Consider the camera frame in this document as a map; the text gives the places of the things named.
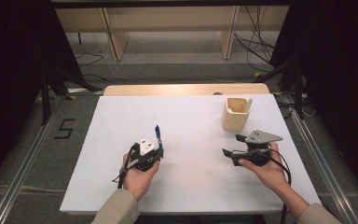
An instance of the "human hand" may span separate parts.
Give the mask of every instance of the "human hand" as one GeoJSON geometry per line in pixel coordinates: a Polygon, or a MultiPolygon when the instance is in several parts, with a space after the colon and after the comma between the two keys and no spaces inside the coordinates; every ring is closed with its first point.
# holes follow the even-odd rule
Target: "human hand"
{"type": "MultiPolygon", "coordinates": [[[[279,152],[278,145],[275,142],[269,143],[269,146],[271,149],[279,152]]],[[[274,151],[271,151],[271,158],[282,163],[281,157],[274,151]]],[[[276,191],[281,187],[290,187],[284,176],[283,168],[273,161],[269,161],[264,166],[257,166],[251,161],[247,161],[245,159],[239,160],[239,163],[246,169],[253,171],[260,181],[267,188],[272,189],[273,191],[276,191]]]]}
{"type": "MultiPolygon", "coordinates": [[[[128,156],[128,154],[123,156],[123,166],[128,156]]],[[[133,194],[133,196],[136,198],[136,201],[141,200],[141,198],[147,193],[147,190],[150,187],[150,182],[158,171],[158,168],[159,161],[156,161],[152,168],[147,171],[140,171],[136,168],[130,168],[124,178],[124,189],[133,194]]]]}

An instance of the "beige sleeve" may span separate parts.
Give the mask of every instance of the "beige sleeve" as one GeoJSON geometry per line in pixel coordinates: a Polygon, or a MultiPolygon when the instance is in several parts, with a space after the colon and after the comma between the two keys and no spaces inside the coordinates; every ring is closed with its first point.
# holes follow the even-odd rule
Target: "beige sleeve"
{"type": "Polygon", "coordinates": [[[98,211],[92,224],[132,224],[139,216],[138,202],[124,189],[117,189],[98,211]]]}
{"type": "Polygon", "coordinates": [[[298,224],[319,224],[329,223],[336,224],[340,223],[333,215],[327,212],[320,204],[313,203],[307,207],[307,209],[301,214],[298,224]]]}

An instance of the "white table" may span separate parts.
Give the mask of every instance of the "white table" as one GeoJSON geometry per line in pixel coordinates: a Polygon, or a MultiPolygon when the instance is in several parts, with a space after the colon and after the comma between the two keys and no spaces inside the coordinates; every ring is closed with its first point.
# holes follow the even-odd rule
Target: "white table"
{"type": "MultiPolygon", "coordinates": [[[[116,190],[122,156],[144,137],[157,143],[164,159],[139,202],[142,214],[259,214],[282,210],[282,201],[258,178],[224,157],[225,149],[246,149],[221,125],[224,102],[235,95],[103,96],[95,109],[76,168],[62,202],[69,214],[95,214],[116,190]]],[[[271,94],[254,99],[245,129],[283,137],[280,151],[292,171],[293,188],[309,203],[318,196],[271,94]]]]}

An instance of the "gray floor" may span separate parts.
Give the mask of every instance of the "gray floor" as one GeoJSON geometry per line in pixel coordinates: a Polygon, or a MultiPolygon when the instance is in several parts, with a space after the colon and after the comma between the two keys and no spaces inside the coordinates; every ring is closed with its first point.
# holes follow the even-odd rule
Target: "gray floor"
{"type": "MultiPolygon", "coordinates": [[[[250,36],[250,33],[243,32],[240,35],[250,36]]],[[[278,33],[265,32],[263,35],[267,42],[274,44],[278,33]]],[[[251,68],[248,62],[262,69],[271,68],[255,56],[248,61],[246,50],[237,41],[234,42],[230,60],[223,60],[217,34],[213,32],[134,33],[131,34],[121,62],[112,61],[106,36],[103,34],[82,34],[82,45],[77,42],[77,34],[68,34],[68,38],[76,56],[82,53],[103,55],[100,61],[92,65],[81,65],[83,74],[106,78],[102,80],[96,76],[85,76],[88,83],[98,87],[112,84],[250,82],[255,79],[255,72],[259,71],[251,68]]],[[[101,57],[86,54],[79,57],[78,62],[88,64],[99,58],[101,57]]],[[[271,91],[278,91],[279,78],[275,77],[267,82],[271,91]]],[[[68,87],[77,88],[72,83],[68,83],[68,87]]],[[[277,101],[284,100],[283,97],[277,98],[277,101]]],[[[60,213],[59,208],[97,103],[97,95],[77,96],[75,100],[66,99],[63,102],[22,185],[21,192],[10,209],[6,223],[90,223],[92,221],[93,216],[68,216],[60,213]],[[66,135],[66,132],[59,131],[64,119],[72,119],[65,125],[73,128],[73,131],[70,138],[57,139],[59,136],[66,135]]],[[[287,113],[288,110],[283,108],[282,115],[285,116],[287,113]]],[[[36,99],[30,118],[0,169],[0,200],[39,132],[41,118],[41,103],[36,99]]],[[[318,114],[306,117],[305,123],[345,196],[348,197],[355,215],[358,216],[356,177],[345,159],[337,154],[337,145],[318,114]]],[[[312,184],[333,214],[343,221],[293,116],[286,119],[286,124],[312,184]]],[[[267,223],[279,223],[280,214],[265,214],[265,219],[267,223]]],[[[286,223],[293,222],[293,217],[289,215],[286,223]]]]}

